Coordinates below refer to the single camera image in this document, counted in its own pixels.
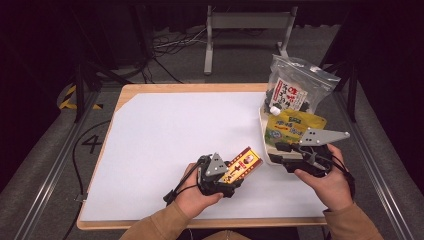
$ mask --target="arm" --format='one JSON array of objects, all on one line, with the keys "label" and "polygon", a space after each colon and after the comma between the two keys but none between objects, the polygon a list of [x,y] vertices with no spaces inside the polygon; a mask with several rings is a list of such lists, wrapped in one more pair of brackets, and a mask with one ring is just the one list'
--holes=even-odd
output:
[{"label": "arm", "polygon": [[[328,149],[343,162],[338,148],[328,144]],[[333,239],[383,239],[373,222],[353,202],[349,185],[339,169],[333,167],[322,178],[316,178],[299,169],[295,174],[312,187],[318,198],[328,207],[324,216]]]},{"label": "arm", "polygon": [[[193,165],[192,163],[187,167],[184,175]],[[176,239],[191,219],[223,197],[222,193],[204,196],[197,187],[197,171],[193,171],[178,191],[178,196],[173,203],[135,223],[122,235],[121,239]]]}]

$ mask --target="white board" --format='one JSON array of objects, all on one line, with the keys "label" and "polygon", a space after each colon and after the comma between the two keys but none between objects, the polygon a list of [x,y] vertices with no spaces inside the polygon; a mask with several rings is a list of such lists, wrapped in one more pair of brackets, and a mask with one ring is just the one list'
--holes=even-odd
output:
[{"label": "white board", "polygon": [[[201,155],[218,152],[231,161],[250,146],[265,156],[263,98],[261,92],[136,95],[114,115],[80,221],[139,220],[155,213]],[[264,161],[232,198],[197,219],[322,217],[324,209],[294,174]]]}]

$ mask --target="person's left hand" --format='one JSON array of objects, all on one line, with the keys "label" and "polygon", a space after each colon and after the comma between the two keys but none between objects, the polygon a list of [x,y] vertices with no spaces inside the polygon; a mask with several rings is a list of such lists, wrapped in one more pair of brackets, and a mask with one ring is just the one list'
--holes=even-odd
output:
[{"label": "person's left hand", "polygon": [[[185,176],[193,166],[194,163],[190,163],[183,176]],[[179,193],[175,199],[175,203],[178,204],[180,209],[190,219],[197,217],[205,208],[217,203],[224,197],[223,193],[215,193],[210,196],[205,196],[200,192],[197,187],[197,169],[193,171],[193,173],[177,191],[180,192],[187,187],[190,188]]]}]

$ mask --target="gray floor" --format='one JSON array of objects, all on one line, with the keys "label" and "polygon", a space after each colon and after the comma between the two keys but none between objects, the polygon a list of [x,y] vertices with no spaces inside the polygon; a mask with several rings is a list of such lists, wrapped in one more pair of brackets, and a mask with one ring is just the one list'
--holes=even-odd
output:
[{"label": "gray floor", "polygon": [[[319,64],[337,29],[326,26],[294,29],[288,46],[289,56]],[[272,54],[278,53],[275,47],[278,38],[278,33],[269,30],[257,37],[242,32],[219,34],[214,43],[213,74],[210,76],[203,74],[203,43],[158,60],[183,82],[267,82]],[[149,68],[154,82],[175,83],[155,62],[150,62]],[[137,75],[131,81],[143,83],[144,79]],[[90,128],[112,117],[119,90],[114,84],[105,84],[95,99],[104,108],[89,112],[78,133],[81,136],[87,131],[81,142],[92,136],[99,136],[99,141],[103,142],[108,123]],[[341,101],[345,99],[345,92],[346,89],[341,95],[333,94],[325,98],[319,104],[316,114],[327,118],[327,129],[359,131],[358,138],[352,137],[336,144],[343,150],[347,166],[357,180],[356,202],[375,222],[385,239],[420,239],[424,236],[422,194],[406,173],[360,88],[356,108],[358,122],[351,124],[346,119]],[[46,176],[61,155],[69,133],[75,128],[74,117],[74,110],[62,110],[0,195],[0,239],[13,239],[18,233]],[[100,147],[90,153],[90,146],[81,145],[81,142],[76,145],[75,160],[84,188],[87,189]],[[67,156],[65,164],[57,184],[47,194],[49,199],[45,208],[40,209],[39,218],[34,219],[34,227],[28,232],[30,239],[61,239],[77,213],[78,203],[73,199],[79,192],[79,185],[72,166],[72,156]],[[118,239],[122,233],[122,230],[81,231],[75,227],[69,239]],[[302,240],[323,239],[321,227],[318,226],[299,227],[299,234]]]}]

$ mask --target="snack package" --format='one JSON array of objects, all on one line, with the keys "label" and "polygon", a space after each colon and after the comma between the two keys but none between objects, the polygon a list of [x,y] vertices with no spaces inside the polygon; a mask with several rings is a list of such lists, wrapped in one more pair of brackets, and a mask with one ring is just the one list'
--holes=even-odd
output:
[{"label": "snack package", "polygon": [[265,143],[275,147],[275,143],[296,143],[310,128],[323,129],[327,120],[317,115],[286,109],[278,115],[270,114],[265,129]]},{"label": "snack package", "polygon": [[265,98],[265,111],[272,106],[314,113],[318,103],[336,87],[340,78],[299,58],[274,55]]}]

